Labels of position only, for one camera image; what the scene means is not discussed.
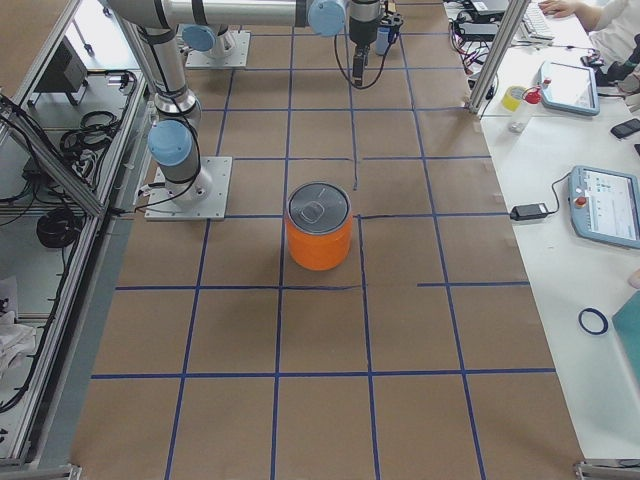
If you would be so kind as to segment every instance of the blue rubber ring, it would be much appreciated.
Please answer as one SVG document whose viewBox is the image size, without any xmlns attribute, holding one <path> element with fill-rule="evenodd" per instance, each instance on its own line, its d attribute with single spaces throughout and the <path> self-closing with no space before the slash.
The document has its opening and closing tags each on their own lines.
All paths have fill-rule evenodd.
<svg viewBox="0 0 640 480">
<path fill-rule="evenodd" d="M 595 316 L 597 316 L 602 321 L 602 330 L 589 330 L 582 320 L 582 316 L 585 313 L 593 313 Z M 607 330 L 609 330 L 609 321 L 607 320 L 607 317 L 604 316 L 604 313 L 595 308 L 585 308 L 584 310 L 582 310 L 578 314 L 578 323 L 580 323 L 580 327 L 582 327 L 582 329 L 589 335 L 603 335 L 607 333 Z"/>
</svg>

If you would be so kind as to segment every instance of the black device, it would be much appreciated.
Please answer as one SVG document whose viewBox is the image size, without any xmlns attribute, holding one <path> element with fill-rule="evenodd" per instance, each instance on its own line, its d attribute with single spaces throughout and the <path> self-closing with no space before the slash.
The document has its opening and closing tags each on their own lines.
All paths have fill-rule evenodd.
<svg viewBox="0 0 640 480">
<path fill-rule="evenodd" d="M 82 231 L 82 219 L 68 208 L 56 208 L 38 219 L 36 235 L 47 248 L 64 248 L 76 241 Z"/>
<path fill-rule="evenodd" d="M 455 29 L 466 42 L 491 42 L 498 33 L 495 23 L 455 23 Z"/>
<path fill-rule="evenodd" d="M 474 23 L 497 22 L 508 6 L 509 0 L 462 0 L 462 7 Z"/>
<path fill-rule="evenodd" d="M 35 88 L 36 93 L 75 93 L 87 78 L 87 68 L 67 37 L 62 39 Z"/>
<path fill-rule="evenodd" d="M 604 60 L 600 56 L 600 52 L 595 51 L 591 55 L 584 55 L 580 57 L 580 61 L 585 67 L 600 68 L 604 67 Z"/>
<path fill-rule="evenodd" d="M 616 138 L 627 138 L 629 135 L 638 131 L 640 131 L 640 119 L 638 118 L 632 118 L 626 122 L 619 123 L 611 129 L 611 133 L 613 133 L 613 136 Z"/>
<path fill-rule="evenodd" d="M 616 82 L 624 80 L 640 64 L 640 33 L 633 37 L 636 46 L 624 62 L 613 62 L 607 69 L 607 73 L 602 70 L 596 72 L 596 81 L 599 87 L 614 85 Z"/>
<path fill-rule="evenodd" d="M 531 203 L 528 205 L 516 205 L 511 209 L 509 218 L 516 222 L 525 220 L 538 220 L 548 217 L 552 212 L 549 211 L 544 203 Z"/>
</svg>

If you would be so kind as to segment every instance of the tablet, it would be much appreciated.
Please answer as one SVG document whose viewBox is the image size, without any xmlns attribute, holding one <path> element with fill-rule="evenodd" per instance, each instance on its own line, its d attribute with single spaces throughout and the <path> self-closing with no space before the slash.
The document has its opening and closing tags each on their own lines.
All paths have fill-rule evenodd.
<svg viewBox="0 0 640 480">
<path fill-rule="evenodd" d="M 635 176 L 577 166 L 569 176 L 571 223 L 584 238 L 630 248 L 640 248 Z"/>
<path fill-rule="evenodd" d="M 593 69 L 546 61 L 539 71 L 542 104 L 579 115 L 597 115 L 600 102 Z"/>
</svg>

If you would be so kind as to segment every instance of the can lid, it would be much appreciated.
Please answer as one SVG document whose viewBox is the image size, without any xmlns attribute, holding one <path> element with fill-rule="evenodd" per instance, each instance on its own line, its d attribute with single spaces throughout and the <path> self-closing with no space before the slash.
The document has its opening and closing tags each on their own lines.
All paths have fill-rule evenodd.
<svg viewBox="0 0 640 480">
<path fill-rule="evenodd" d="M 344 224 L 348 214 L 347 194 L 329 183 L 307 183 L 289 198 L 291 220 L 308 233 L 330 233 Z"/>
</svg>

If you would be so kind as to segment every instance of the keyboard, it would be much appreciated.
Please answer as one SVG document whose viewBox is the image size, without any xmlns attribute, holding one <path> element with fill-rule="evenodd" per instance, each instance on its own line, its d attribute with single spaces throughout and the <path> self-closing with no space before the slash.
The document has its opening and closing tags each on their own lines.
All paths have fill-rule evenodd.
<svg viewBox="0 0 640 480">
<path fill-rule="evenodd" d="M 520 34 L 522 39 L 533 43 L 553 43 L 555 38 L 549 23 L 538 7 L 538 4 L 531 2 L 527 6 L 527 11 L 522 18 L 522 25 L 520 26 Z"/>
</svg>

